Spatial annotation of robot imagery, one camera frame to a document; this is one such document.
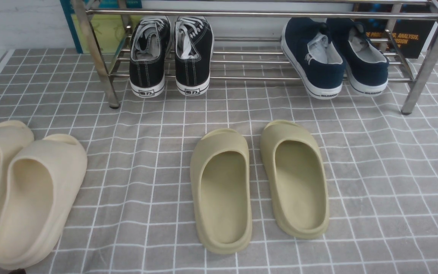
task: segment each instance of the sneaker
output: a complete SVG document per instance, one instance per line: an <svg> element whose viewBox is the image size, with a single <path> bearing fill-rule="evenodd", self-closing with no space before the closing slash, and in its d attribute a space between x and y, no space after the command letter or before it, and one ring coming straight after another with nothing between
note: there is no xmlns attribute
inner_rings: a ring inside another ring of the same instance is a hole
<svg viewBox="0 0 438 274"><path fill-rule="evenodd" d="M341 92L346 62L325 23L290 19L283 28L281 48L314 98L332 99Z"/></svg>
<svg viewBox="0 0 438 274"><path fill-rule="evenodd" d="M129 81L141 98L160 95L165 88L165 57L171 49L166 16L143 17L131 38Z"/></svg>
<svg viewBox="0 0 438 274"><path fill-rule="evenodd" d="M327 19L332 40L347 62L348 79L355 92L377 96L388 85L388 59L366 36L366 28L351 19Z"/></svg>
<svg viewBox="0 0 438 274"><path fill-rule="evenodd" d="M179 17L175 23L175 77L183 95L209 88L214 34L205 17Z"/></svg>

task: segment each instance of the metal shoe rack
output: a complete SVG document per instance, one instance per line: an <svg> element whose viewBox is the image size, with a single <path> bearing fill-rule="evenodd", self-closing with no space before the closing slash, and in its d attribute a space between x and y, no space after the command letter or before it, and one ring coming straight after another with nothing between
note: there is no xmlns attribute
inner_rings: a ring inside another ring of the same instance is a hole
<svg viewBox="0 0 438 274"><path fill-rule="evenodd" d="M291 11L210 11L210 10L151 10L151 9L129 9L126 7L126 0L117 0L119 8L117 9L102 9L90 8L86 9L83 0L72 0L75 14L80 24L80 30L87 39L90 54L94 59L95 67L102 82L104 92L108 98L109 106L117 109L120 106L118 98L113 87L115 78L128 78L129 74L118 73L118 68L121 62L127 62L129 59L124 55L130 52L129 40L132 33L132 25L130 15L167 15L167 16L214 16L214 17L275 17L275 18L290 18L290 17L310 17L310 18L352 18L352 19L387 19L388 24L385 30L385 37L372 39L372 42L380 43L380 49L386 49L388 44L392 44L395 51L386 52L385 54L392 60L391 65L400 66L400 71L403 77L389 78L392 83L408 83L410 92L406 97L405 103L401 108L401 113L408 115L412 113L419 96L424 89L425 84L433 71L438 60L438 26L429 44L429 52L427 53L420 70L415 77L408 65L408 62L401 54L397 47L391 31L397 19L406 20L428 20L438 23L438 2L437 0L256 0L256 2L308 2L308 3L378 3L393 5L391 12L291 12ZM221 0L221 2L233 2L234 0ZM425 5L430 7L429 13L401 13L402 5ZM110 66L106 66L99 42L96 39L90 16L93 14L118 14L121 16L123 26L125 28L124 37L111 61ZM279 38L236 38L236 37L217 37L215 41L238 41L238 42L279 42ZM280 51L268 52L248 52L248 51L214 51L215 56L223 55L269 55L278 56L283 54ZM264 65L264 64L287 64L287 61L226 61L212 60L212 63L218 64L241 64L241 65ZM175 76L167 75L167 79L174 79ZM213 80L239 80L239 81L298 81L299 78L281 78L281 77L239 77L239 76L211 76Z"/></svg>

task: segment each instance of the white wall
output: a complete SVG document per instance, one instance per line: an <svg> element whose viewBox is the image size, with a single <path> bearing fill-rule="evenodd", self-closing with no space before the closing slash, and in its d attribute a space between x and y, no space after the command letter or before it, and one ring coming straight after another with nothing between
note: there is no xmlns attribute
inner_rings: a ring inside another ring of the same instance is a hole
<svg viewBox="0 0 438 274"><path fill-rule="evenodd" d="M347 4L143 0L145 8L350 11ZM279 37L285 18L210 18L216 36ZM0 49L74 47L58 0L0 1Z"/></svg>
<svg viewBox="0 0 438 274"><path fill-rule="evenodd" d="M60 1L0 0L0 49L73 46Z"/></svg>

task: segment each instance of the poster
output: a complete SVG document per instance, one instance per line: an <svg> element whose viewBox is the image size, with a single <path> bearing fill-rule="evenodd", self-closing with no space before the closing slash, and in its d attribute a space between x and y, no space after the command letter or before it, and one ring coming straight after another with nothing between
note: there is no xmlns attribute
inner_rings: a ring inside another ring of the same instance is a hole
<svg viewBox="0 0 438 274"><path fill-rule="evenodd" d="M116 0L83 0L89 8L118 8ZM129 8L141 8L141 0L127 0ZM72 7L71 0L60 0L68 28L71 31L75 49L78 53L89 53L87 41L80 31L77 16ZM114 53L124 35L123 22L120 15L95 14L91 15L91 23L96 34L102 53ZM135 26L141 16L131 16Z"/></svg>
<svg viewBox="0 0 438 274"><path fill-rule="evenodd" d="M392 5L381 4L356 4L354 11L360 12L390 12ZM430 13L428 6L402 5L402 13ZM358 19L365 24L366 35L370 38L381 38L388 20L383 19ZM417 59L424 47L434 21L400 20L398 19L392 31L393 38L406 58Z"/></svg>

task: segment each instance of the floor mat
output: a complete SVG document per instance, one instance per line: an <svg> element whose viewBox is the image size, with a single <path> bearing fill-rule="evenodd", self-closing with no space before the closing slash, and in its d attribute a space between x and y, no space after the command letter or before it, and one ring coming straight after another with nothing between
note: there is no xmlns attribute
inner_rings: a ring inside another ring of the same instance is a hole
<svg viewBox="0 0 438 274"><path fill-rule="evenodd" d="M289 65L212 68L296 76ZM407 85L396 83L374 98L344 86L333 100L309 97L299 81L212 81L206 95L187 98L174 81L153 99L134 96L126 80L115 87L118 110L91 57L70 49L17 50L0 75L0 122L21 120L36 139L71 134L89 154L63 235L29 274L438 273L438 64L410 116L400 114ZM275 223L259 154L274 119L309 129L323 153L331 218L320 239L295 239ZM253 236L235 255L198 241L189 178L197 141L224 127L244 135L251 152Z"/></svg>

